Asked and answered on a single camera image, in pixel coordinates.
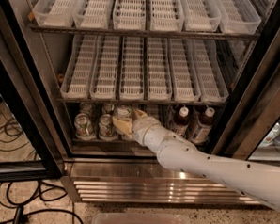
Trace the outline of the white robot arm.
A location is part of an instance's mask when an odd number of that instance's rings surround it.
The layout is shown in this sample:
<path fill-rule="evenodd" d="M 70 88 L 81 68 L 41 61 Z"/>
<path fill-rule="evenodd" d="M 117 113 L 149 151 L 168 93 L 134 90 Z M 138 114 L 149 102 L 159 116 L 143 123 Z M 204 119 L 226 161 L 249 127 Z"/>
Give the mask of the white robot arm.
<path fill-rule="evenodd" d="M 280 167 L 203 153 L 142 110 L 130 118 L 113 117 L 112 123 L 155 153 L 165 169 L 201 175 L 280 212 Z"/>

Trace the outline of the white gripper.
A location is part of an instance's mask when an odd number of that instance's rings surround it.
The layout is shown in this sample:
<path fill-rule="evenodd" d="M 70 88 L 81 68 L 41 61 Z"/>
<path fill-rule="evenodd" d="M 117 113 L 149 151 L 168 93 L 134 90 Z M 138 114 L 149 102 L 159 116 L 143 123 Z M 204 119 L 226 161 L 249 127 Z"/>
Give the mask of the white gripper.
<path fill-rule="evenodd" d="M 131 118 L 113 117 L 112 123 L 122 135 L 133 135 L 133 139 L 140 145 L 144 145 L 145 134 L 147 130 L 154 126 L 160 125 L 160 122 L 148 116 L 148 114 L 140 109 L 134 109 L 132 112 L 133 121 Z"/>

